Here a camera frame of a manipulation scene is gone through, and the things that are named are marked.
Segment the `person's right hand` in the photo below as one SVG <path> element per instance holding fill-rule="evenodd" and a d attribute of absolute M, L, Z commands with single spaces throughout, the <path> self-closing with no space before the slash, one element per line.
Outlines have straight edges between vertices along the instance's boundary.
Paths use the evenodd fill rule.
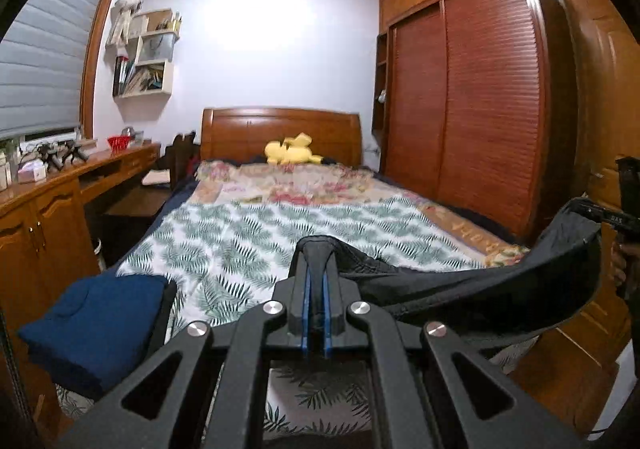
<path fill-rule="evenodd" d="M 620 249 L 620 243 L 614 241 L 611 247 L 611 277 L 616 287 L 626 281 L 626 259 Z"/>

